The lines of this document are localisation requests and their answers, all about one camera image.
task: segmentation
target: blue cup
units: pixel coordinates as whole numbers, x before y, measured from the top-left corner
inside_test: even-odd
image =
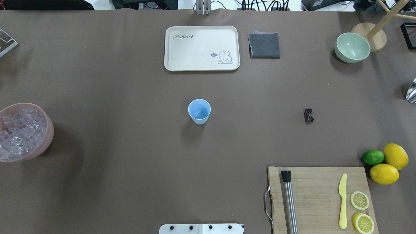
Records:
[[[189,103],[188,113],[196,124],[205,124],[211,113],[211,106],[204,99],[195,99]]]

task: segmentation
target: wooden round base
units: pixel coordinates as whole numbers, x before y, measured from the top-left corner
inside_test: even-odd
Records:
[[[367,34],[373,29],[376,25],[372,23],[359,23],[354,26],[351,32],[356,33],[364,37],[370,44],[371,52],[377,52],[382,50],[387,43],[386,33],[381,29],[377,32],[372,39],[367,39]]]

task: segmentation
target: bowl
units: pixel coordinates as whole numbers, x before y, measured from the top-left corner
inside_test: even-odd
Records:
[[[34,108],[37,111],[39,111],[39,112],[41,112],[45,115],[45,117],[46,117],[45,136],[39,142],[39,146],[36,147],[35,149],[33,149],[28,155],[26,155],[22,158],[19,158],[19,159],[15,159],[15,160],[6,160],[6,159],[2,160],[2,159],[0,159],[0,162],[17,162],[17,161],[25,161],[25,160],[32,159],[34,157],[39,156],[41,153],[43,153],[49,147],[49,145],[51,144],[52,138],[53,138],[53,135],[54,135],[54,128],[53,128],[52,121],[49,118],[49,116],[45,113],[45,111],[43,111],[42,108],[40,108],[39,106],[37,106],[35,104],[17,103],[17,104],[11,105],[11,106],[3,109],[2,111],[0,111],[0,131],[3,131],[7,127],[4,123],[4,121],[3,121],[4,116],[16,114],[20,110],[27,109],[27,108]]]
[[[346,32],[338,37],[335,54],[344,62],[359,62],[370,54],[370,44],[364,37]]]

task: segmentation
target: gray cloth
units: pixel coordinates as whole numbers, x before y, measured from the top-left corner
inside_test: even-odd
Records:
[[[280,58],[279,34],[277,32],[257,32],[248,34],[250,56],[252,58]]]

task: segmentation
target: yellow knife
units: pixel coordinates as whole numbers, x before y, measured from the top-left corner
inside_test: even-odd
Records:
[[[339,214],[339,227],[342,229],[347,228],[347,209],[345,204],[345,196],[347,192],[347,174],[343,174],[341,181],[339,182],[338,193],[341,196],[341,212]]]

